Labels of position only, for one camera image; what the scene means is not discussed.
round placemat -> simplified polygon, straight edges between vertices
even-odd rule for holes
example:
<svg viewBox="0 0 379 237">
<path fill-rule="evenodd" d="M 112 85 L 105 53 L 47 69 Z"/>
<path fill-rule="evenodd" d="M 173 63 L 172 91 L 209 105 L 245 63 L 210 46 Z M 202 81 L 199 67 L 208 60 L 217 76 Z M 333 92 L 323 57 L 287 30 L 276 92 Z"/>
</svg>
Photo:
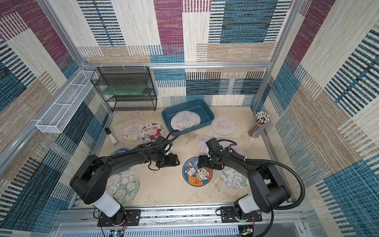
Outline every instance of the round placemat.
<svg viewBox="0 0 379 237">
<path fill-rule="evenodd" d="M 112 152 L 111 155 L 116 155 L 116 154 L 119 154 L 119 153 L 123 153 L 123 152 L 125 152 L 125 151 L 130 151 L 130 149 L 129 149 L 129 148 L 126 148 L 126 147 L 124 147 L 124 148 L 120 148 L 120 149 L 115 150 L 114 152 Z M 121 173 L 121 172 L 123 172 L 123 171 L 128 171 L 128 170 L 130 170 L 131 168 L 132 168 L 132 167 L 128 167 L 128 168 L 126 168 L 126 169 L 124 169 L 124 170 L 121 170 L 120 172 L 117 172 L 116 174 Z"/>
<path fill-rule="evenodd" d="M 236 123 L 230 117 L 216 117 L 212 121 L 212 129 L 217 134 L 227 136 L 236 131 Z"/>
<path fill-rule="evenodd" d="M 108 179 L 106 191 L 121 205 L 124 205 L 137 195 L 139 187 L 138 175 L 131 171 L 123 171 Z"/>
<path fill-rule="evenodd" d="M 152 124 L 146 124 L 142 129 L 141 129 L 141 140 L 148 143 L 151 141 L 155 141 L 155 139 L 158 136 L 163 136 L 164 135 L 164 128 L 160 124 L 152 123 Z"/>
<path fill-rule="evenodd" d="M 200 139 L 199 143 L 197 144 L 197 148 L 201 155 L 208 155 L 208 147 L 207 147 L 206 142 L 211 140 L 212 138 L 215 138 L 215 136 L 205 135 L 204 137 Z"/>
<path fill-rule="evenodd" d="M 221 142 L 219 142 L 219 144 L 223 147 L 223 148 L 227 148 L 230 144 L 231 144 L 231 142 L 229 142 L 229 141 L 221 141 Z M 240 154 L 240 155 L 243 155 L 243 153 L 242 153 L 242 148 L 237 144 L 237 146 L 232 146 L 232 149 L 235 151 L 235 152 L 237 152 L 238 154 Z"/>
<path fill-rule="evenodd" d="M 212 178 L 212 170 L 209 168 L 198 168 L 198 157 L 192 157 L 183 165 L 183 178 L 192 186 L 200 187 L 209 183 Z"/>
<path fill-rule="evenodd" d="M 220 170 L 222 180 L 226 185 L 235 189 L 243 189 L 249 185 L 248 179 L 241 173 L 225 166 L 223 170 Z"/>
<path fill-rule="evenodd" d="M 141 133 L 143 126 L 145 125 L 141 122 L 133 122 L 129 124 L 122 132 L 122 137 L 127 141 L 138 141 L 141 139 L 139 134 Z"/>
<path fill-rule="evenodd" d="M 200 117 L 196 113 L 187 110 L 181 111 L 173 117 L 175 125 L 181 129 L 193 127 L 199 122 L 199 119 Z"/>
</svg>

cable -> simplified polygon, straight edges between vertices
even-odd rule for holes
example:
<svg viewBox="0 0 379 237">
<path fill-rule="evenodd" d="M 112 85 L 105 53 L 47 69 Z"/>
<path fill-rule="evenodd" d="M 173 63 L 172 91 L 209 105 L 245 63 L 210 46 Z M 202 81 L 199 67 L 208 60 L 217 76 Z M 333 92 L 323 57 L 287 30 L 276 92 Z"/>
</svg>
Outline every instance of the cable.
<svg viewBox="0 0 379 237">
<path fill-rule="evenodd" d="M 268 225 L 267 229 L 265 231 L 263 231 L 263 233 L 261 233 L 260 235 L 257 235 L 257 236 L 254 236 L 254 237 L 262 237 L 265 234 L 267 234 L 267 232 L 271 229 L 271 226 L 273 225 L 273 222 L 274 222 L 274 210 L 271 210 L 271 220 L 270 220 L 270 224 Z"/>
<path fill-rule="evenodd" d="M 111 156 L 111 157 L 112 157 L 112 159 L 114 159 L 114 158 L 116 158 L 116 157 L 118 157 L 118 156 L 121 156 L 121 155 L 133 154 L 133 153 L 136 153 L 136 152 L 146 151 L 146 150 L 149 150 L 149 149 L 152 149 L 152 148 L 156 148 L 156 147 L 161 147 L 161 146 L 167 145 L 167 144 L 173 142 L 176 138 L 179 137 L 179 135 L 180 135 L 180 130 L 174 130 L 174 131 L 171 131 L 171 132 L 167 135 L 167 137 L 166 137 L 165 140 L 167 140 L 167 139 L 169 138 L 169 136 L 170 136 L 172 133 L 174 133 L 174 132 L 177 132 L 177 135 L 176 135 L 173 139 L 168 140 L 167 142 L 164 142 L 164 143 L 162 143 L 162 144 L 158 144 L 158 145 L 155 145 L 155 146 L 149 146 L 149 147 L 147 147 L 147 148 L 142 148 L 142 149 L 140 149 L 140 150 L 136 150 L 136 151 L 127 151 L 127 152 L 118 153 L 118 154 L 115 154 L 115 155 L 113 155 L 113 156 Z"/>
<path fill-rule="evenodd" d="M 288 209 L 292 209 L 294 207 L 297 207 L 298 205 L 300 205 L 300 203 L 304 200 L 304 197 L 305 197 L 305 186 L 304 186 L 304 182 L 301 180 L 300 176 L 298 174 L 296 174 L 296 172 L 291 169 L 290 167 L 286 166 L 285 164 L 282 164 L 280 162 L 277 162 L 277 161 L 274 161 L 274 160 L 264 160 L 264 159 L 243 159 L 241 157 L 238 157 L 236 155 L 234 155 L 232 152 L 230 153 L 234 158 L 237 158 L 239 160 L 247 160 L 247 161 L 250 161 L 250 162 L 256 162 L 256 163 L 269 163 L 269 164 L 274 164 L 274 165 L 277 165 L 277 166 L 280 166 L 280 167 L 283 167 L 285 168 L 286 170 L 288 170 L 293 176 L 295 176 L 295 178 L 297 179 L 299 185 L 300 185 L 300 196 L 299 198 L 296 200 L 296 202 L 290 204 L 290 205 L 287 205 L 287 206 L 279 206 L 277 208 L 275 208 L 275 210 L 288 210 Z"/>
<path fill-rule="evenodd" d="M 98 219 L 99 219 L 99 224 L 100 224 L 100 228 L 101 228 L 101 233 L 103 233 L 103 236 L 105 237 L 105 234 L 104 234 L 104 231 L 103 231 L 103 227 L 101 226 L 101 220 L 100 220 L 100 209 L 99 209 L 99 215 L 98 215 Z"/>
</svg>

printed round mat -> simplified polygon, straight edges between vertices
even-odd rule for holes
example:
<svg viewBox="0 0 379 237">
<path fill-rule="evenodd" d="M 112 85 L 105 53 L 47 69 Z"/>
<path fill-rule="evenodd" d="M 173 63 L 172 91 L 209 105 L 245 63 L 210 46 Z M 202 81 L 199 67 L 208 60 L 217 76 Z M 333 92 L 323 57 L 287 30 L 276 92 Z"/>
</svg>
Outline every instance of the printed round mat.
<svg viewBox="0 0 379 237">
<path fill-rule="evenodd" d="M 243 189 L 249 185 L 249 180 L 237 170 L 225 166 L 220 170 L 222 180 L 226 185 L 235 189 Z"/>
<path fill-rule="evenodd" d="M 122 132 L 122 137 L 126 141 L 138 141 L 138 140 L 140 140 L 141 137 L 139 135 L 141 133 L 141 129 L 143 128 L 143 126 L 145 126 L 145 125 L 141 122 L 133 122 L 133 123 L 129 124 L 128 126 L 126 126 L 126 128 Z"/>
<path fill-rule="evenodd" d="M 175 125 L 181 129 L 188 129 L 196 124 L 200 124 L 200 116 L 197 113 L 187 110 L 177 113 L 172 119 Z"/>
<path fill-rule="evenodd" d="M 124 205 L 137 195 L 139 186 L 138 175 L 131 171 L 123 171 L 108 179 L 106 191 Z"/>
<path fill-rule="evenodd" d="M 209 168 L 198 168 L 198 157 L 192 157 L 183 165 L 183 178 L 192 186 L 200 187 L 209 183 L 212 178 L 212 170 Z"/>
<path fill-rule="evenodd" d="M 129 148 L 126 148 L 126 147 L 124 147 L 124 148 L 120 148 L 120 149 L 118 149 L 118 150 L 115 150 L 114 152 L 112 152 L 112 154 L 111 155 L 116 155 L 116 154 L 119 154 L 119 153 L 123 153 L 123 152 L 125 152 L 125 151 L 130 151 L 130 149 Z M 124 169 L 124 170 L 121 170 L 120 172 L 118 172 L 118 173 L 121 173 L 121 172 L 123 172 L 123 171 L 128 171 L 128 170 L 130 170 L 132 167 L 128 167 L 128 168 L 126 168 L 126 169 Z"/>
<path fill-rule="evenodd" d="M 155 139 L 159 136 L 164 135 L 164 128 L 160 124 L 152 123 L 152 124 L 146 124 L 141 129 L 141 139 L 142 141 L 148 143 L 151 141 L 155 141 Z"/>
<path fill-rule="evenodd" d="M 215 138 L 215 136 L 205 135 L 204 137 L 200 139 L 199 143 L 197 144 L 197 148 L 201 155 L 208 155 L 208 147 L 207 147 L 206 142 L 211 140 L 212 138 Z"/>
<path fill-rule="evenodd" d="M 212 121 L 212 129 L 217 134 L 227 136 L 236 131 L 236 123 L 229 117 L 216 117 Z"/>
<path fill-rule="evenodd" d="M 227 148 L 231 142 L 230 141 L 221 141 L 219 142 L 219 144 L 223 147 L 223 148 Z M 232 149 L 237 152 L 238 154 L 240 155 L 243 155 L 242 153 L 242 148 L 237 144 L 237 146 L 232 146 Z"/>
</svg>

beige floor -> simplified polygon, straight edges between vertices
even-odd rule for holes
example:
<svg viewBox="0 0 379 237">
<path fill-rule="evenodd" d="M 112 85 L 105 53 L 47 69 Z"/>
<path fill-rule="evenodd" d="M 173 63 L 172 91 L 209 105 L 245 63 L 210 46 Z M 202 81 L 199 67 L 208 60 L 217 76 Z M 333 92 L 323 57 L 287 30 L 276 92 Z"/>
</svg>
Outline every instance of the beige floor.
<svg viewBox="0 0 379 237">
<path fill-rule="evenodd" d="M 113 145 L 107 137 L 101 149 L 100 156 L 110 155 L 113 151 L 123 147 L 132 149 L 143 143 L 142 141 L 127 142 L 122 138 L 124 128 L 132 122 L 143 122 L 145 124 L 155 122 L 163 125 L 166 129 L 161 115 L 162 110 L 116 113 L 109 129 L 119 144 Z M 248 158 L 269 159 L 262 138 L 251 138 L 247 134 L 253 117 L 250 108 L 212 107 L 211 110 L 215 114 L 215 117 L 232 117 L 237 125 L 237 130 L 229 136 L 221 136 L 216 134 L 211 126 L 206 126 L 191 133 L 180 135 L 173 142 L 174 145 L 171 150 L 172 153 L 178 155 L 179 166 L 162 168 L 159 171 L 149 170 L 147 164 L 133 166 L 131 171 L 138 175 L 141 186 L 137 195 L 127 203 L 128 205 L 233 202 L 239 197 L 251 193 L 249 186 L 240 190 L 228 187 L 222 181 L 220 171 L 218 170 L 214 170 L 209 183 L 201 187 L 191 186 L 183 178 L 183 164 L 189 158 L 200 155 L 197 144 L 204 135 L 208 134 L 214 134 L 219 139 L 222 137 L 236 141 L 242 147 L 243 154 Z"/>
</svg>

white wire basket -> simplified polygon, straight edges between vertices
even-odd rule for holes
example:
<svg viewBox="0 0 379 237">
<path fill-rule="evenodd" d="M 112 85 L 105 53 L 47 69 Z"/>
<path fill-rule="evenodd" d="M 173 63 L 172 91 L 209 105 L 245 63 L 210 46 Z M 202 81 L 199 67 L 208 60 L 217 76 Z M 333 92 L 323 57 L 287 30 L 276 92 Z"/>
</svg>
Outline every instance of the white wire basket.
<svg viewBox="0 0 379 237">
<path fill-rule="evenodd" d="M 93 71 L 81 71 L 36 124 L 41 132 L 62 133 L 93 87 Z"/>
</svg>

